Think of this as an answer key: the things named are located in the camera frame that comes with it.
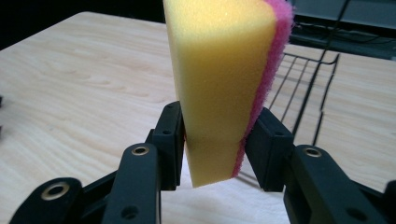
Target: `dark background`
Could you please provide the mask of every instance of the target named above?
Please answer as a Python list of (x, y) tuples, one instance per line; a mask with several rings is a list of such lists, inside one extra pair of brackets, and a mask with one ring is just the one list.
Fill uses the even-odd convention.
[[(1, 0), (0, 49), (82, 11), (164, 22), (163, 0)], [(290, 42), (323, 49), (334, 21), (296, 16)], [(396, 31), (341, 22), (331, 49), (396, 60)]]

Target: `wooden table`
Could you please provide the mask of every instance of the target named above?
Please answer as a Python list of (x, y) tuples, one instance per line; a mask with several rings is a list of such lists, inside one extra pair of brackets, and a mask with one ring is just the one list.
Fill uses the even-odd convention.
[[(395, 74), (396, 62), (342, 54), (318, 141), (352, 179), (379, 190), (396, 178)], [(77, 14), (0, 51), (0, 94), (4, 223), (40, 184), (73, 176), (87, 185), (145, 140), (176, 100), (166, 27)], [(258, 188), (248, 160), (237, 178), (193, 189), (184, 161), (181, 186), (163, 193), (163, 223), (288, 223), (282, 197)]]

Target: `dish rack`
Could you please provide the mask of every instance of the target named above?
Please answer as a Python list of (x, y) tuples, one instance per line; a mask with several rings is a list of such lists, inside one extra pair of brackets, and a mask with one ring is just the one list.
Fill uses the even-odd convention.
[[(269, 93), (267, 102), (264, 103), (264, 106), (270, 109), (293, 133), (294, 140), (298, 144), (315, 146), (318, 141), (321, 123), (325, 116), (326, 97), (340, 55), (337, 54), (331, 62), (325, 62), (324, 58), (349, 2), (350, 0), (344, 2), (318, 59), (283, 53), (273, 90)], [(305, 132), (304, 136), (299, 135), (300, 132)]]

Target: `wire rack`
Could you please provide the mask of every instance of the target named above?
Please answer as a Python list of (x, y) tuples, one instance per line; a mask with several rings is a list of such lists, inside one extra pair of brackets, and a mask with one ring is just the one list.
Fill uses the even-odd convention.
[(277, 116), (296, 139), (299, 139), (298, 131), (305, 132), (304, 136), (312, 136), (312, 139), (299, 139), (302, 143), (315, 145), (317, 142), (324, 117), (323, 108), (338, 60), (339, 54), (331, 62), (286, 52), (283, 54), (265, 107)]

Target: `yellow sponge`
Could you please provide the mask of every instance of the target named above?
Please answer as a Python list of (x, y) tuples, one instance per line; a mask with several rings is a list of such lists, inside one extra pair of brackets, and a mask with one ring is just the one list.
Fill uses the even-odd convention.
[(239, 172), (288, 39), (290, 6), (284, 0), (164, 0), (164, 8), (192, 184), (229, 179)]

